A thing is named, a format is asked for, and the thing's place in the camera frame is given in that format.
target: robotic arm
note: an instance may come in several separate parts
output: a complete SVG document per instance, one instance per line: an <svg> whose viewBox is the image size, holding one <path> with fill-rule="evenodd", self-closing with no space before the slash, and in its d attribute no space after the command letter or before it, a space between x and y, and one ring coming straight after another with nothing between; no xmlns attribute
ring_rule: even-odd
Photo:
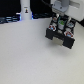
<svg viewBox="0 0 84 84"><path fill-rule="evenodd" d="M46 37L58 45L72 48L74 44L74 27L76 20L84 17L84 2L81 0L52 0L52 5L42 2L52 8L53 16L46 30Z"/></svg>

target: white tabletop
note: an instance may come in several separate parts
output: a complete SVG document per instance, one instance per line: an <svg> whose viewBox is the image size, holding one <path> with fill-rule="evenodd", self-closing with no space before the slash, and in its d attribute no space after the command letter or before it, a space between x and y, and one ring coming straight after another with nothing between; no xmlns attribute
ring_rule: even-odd
<svg viewBox="0 0 84 84"><path fill-rule="evenodd" d="M70 50L45 38L49 23L0 24L0 84L84 84L84 28Z"/></svg>

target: white table surface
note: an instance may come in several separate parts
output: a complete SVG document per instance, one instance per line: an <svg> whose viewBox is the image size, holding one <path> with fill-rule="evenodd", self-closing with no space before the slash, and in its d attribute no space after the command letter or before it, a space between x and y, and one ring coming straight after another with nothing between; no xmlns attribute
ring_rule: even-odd
<svg viewBox="0 0 84 84"><path fill-rule="evenodd" d="M0 84L84 84L84 28L70 50L45 38L49 23L0 24Z"/></svg>

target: black cable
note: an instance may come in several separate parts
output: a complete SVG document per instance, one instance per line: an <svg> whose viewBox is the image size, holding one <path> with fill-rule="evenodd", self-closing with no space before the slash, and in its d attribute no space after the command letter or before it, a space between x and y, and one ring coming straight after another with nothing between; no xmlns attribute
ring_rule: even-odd
<svg viewBox="0 0 84 84"><path fill-rule="evenodd" d="M49 6L50 8L52 8L52 4L48 4L46 3L44 0L41 0L45 5Z"/></svg>

